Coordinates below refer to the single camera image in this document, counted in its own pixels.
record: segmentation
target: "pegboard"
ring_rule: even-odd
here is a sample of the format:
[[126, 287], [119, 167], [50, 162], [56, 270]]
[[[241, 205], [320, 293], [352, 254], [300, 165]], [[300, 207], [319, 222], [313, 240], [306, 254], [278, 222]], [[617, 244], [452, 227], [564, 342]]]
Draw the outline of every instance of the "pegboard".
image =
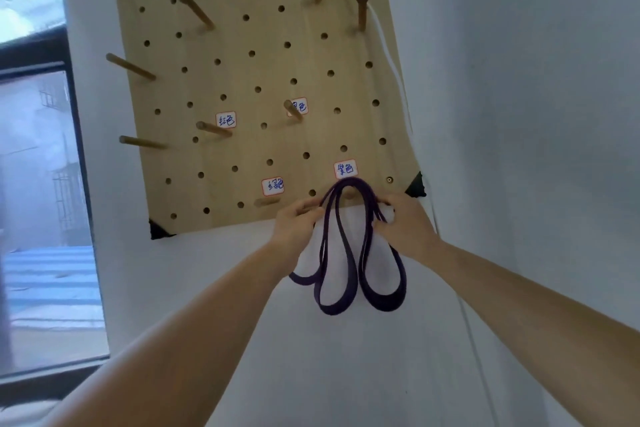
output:
[[[140, 148], [152, 220], [174, 234], [273, 218], [351, 160], [376, 192], [412, 183], [401, 93], [372, 22], [357, 29], [355, 0], [194, 1], [215, 29], [178, 0], [118, 0], [122, 56], [157, 75], [129, 74], [137, 137], [167, 146]], [[399, 71], [388, 0], [369, 4]], [[300, 98], [302, 122], [283, 106]], [[231, 112], [231, 137], [196, 128]], [[257, 206], [268, 178], [284, 192]]]

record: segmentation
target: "purple strap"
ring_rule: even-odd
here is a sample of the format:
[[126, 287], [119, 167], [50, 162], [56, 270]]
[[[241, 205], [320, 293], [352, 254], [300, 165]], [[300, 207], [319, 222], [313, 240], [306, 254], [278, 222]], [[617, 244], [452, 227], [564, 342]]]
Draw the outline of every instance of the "purple strap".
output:
[[[351, 251], [351, 246], [349, 246], [349, 241], [344, 234], [344, 228], [340, 221], [340, 197], [342, 196], [344, 188], [348, 186], [353, 186], [362, 195], [366, 215], [364, 243], [360, 250], [360, 260], [358, 261], [357, 268], [353, 252]], [[398, 309], [404, 302], [404, 296], [406, 295], [406, 273], [400, 256], [391, 245], [389, 245], [389, 248], [391, 248], [391, 253], [394, 255], [398, 271], [400, 272], [400, 285], [396, 291], [388, 295], [375, 292], [369, 285], [369, 282], [367, 282], [367, 277], [365, 275], [365, 271], [367, 269], [367, 258], [369, 258], [369, 250], [371, 249], [371, 240], [373, 238], [373, 217], [375, 216], [381, 221], [387, 221], [380, 212], [380, 207], [378, 206], [378, 201], [372, 188], [362, 179], [348, 177], [339, 180], [334, 184], [333, 187], [324, 195], [321, 203], [324, 203], [327, 200], [327, 197], [329, 200], [326, 205], [326, 213], [324, 214], [323, 238], [320, 245], [320, 266], [316, 270], [316, 273], [310, 277], [300, 277], [300, 275], [295, 273], [291, 273], [289, 277], [291, 277], [293, 282], [300, 286], [310, 286], [311, 284], [314, 284], [314, 297], [316, 298], [316, 302], [320, 306], [320, 310], [329, 316], [336, 316], [337, 314], [347, 310], [358, 292], [358, 280], [362, 287], [364, 296], [373, 307], [383, 312], [391, 312], [392, 310]], [[326, 267], [329, 256], [329, 217], [331, 216], [333, 202], [335, 202], [335, 219], [338, 222], [338, 229], [340, 230], [340, 236], [342, 237], [342, 244], [344, 245], [344, 251], [347, 254], [348, 278], [347, 288], [342, 294], [342, 297], [334, 304], [323, 305], [320, 303], [320, 291], [322, 290], [324, 277], [326, 276]]]

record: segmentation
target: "white wall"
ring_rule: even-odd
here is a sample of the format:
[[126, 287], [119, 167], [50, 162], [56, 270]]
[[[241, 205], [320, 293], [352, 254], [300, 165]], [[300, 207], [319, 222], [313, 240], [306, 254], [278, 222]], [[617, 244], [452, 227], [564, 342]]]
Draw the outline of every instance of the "white wall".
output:
[[[476, 97], [460, 8], [454, 0], [390, 2], [416, 154], [433, 188], [440, 230], [456, 245], [513, 266], [500, 142], [491, 106]], [[108, 51], [123, 52], [115, 0], [65, 4], [100, 288], [117, 353], [264, 243], [272, 225], [148, 239], [138, 152], [117, 142], [135, 132], [127, 78], [104, 61]], [[356, 243], [362, 210], [347, 215]], [[316, 235], [301, 269], [315, 266], [318, 244]], [[372, 280], [390, 291], [396, 275], [384, 271], [390, 255], [377, 246], [370, 267], [383, 271]], [[338, 272], [327, 302], [344, 281], [344, 255], [337, 246], [333, 251]], [[280, 284], [214, 415], [217, 424], [545, 425], [537, 384], [474, 314], [462, 314], [439, 278], [405, 263], [407, 300], [392, 314], [373, 310], [359, 295], [347, 312], [329, 318], [310, 289]]]
[[518, 268], [640, 328], [640, 0], [459, 1]]

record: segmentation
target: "label sticker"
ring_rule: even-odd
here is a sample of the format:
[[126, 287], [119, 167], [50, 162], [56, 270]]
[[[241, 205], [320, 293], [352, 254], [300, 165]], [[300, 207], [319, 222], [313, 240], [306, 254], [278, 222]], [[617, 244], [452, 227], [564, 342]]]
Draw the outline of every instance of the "label sticker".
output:
[[336, 179], [353, 177], [358, 175], [358, 166], [355, 159], [343, 160], [333, 164], [333, 171], [335, 171]]
[[[296, 98], [296, 99], [292, 99], [291, 102], [293, 103], [293, 108], [295, 108], [298, 112], [300, 112], [300, 115], [305, 115], [309, 113], [309, 105], [307, 103], [307, 99], [306, 98]], [[292, 115], [287, 112], [287, 117], [291, 117]]]
[[281, 177], [272, 177], [262, 181], [262, 194], [273, 196], [284, 192], [284, 181]]
[[234, 128], [237, 124], [235, 112], [216, 113], [216, 124], [219, 127]]

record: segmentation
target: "person's right hand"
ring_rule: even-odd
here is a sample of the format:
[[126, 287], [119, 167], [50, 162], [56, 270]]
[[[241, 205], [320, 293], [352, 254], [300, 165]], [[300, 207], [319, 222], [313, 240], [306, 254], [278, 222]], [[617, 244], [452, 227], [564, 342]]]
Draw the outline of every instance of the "person's right hand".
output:
[[444, 242], [436, 234], [420, 201], [406, 194], [379, 196], [381, 203], [394, 207], [393, 223], [374, 220], [373, 230], [398, 253], [431, 267], [431, 258]]

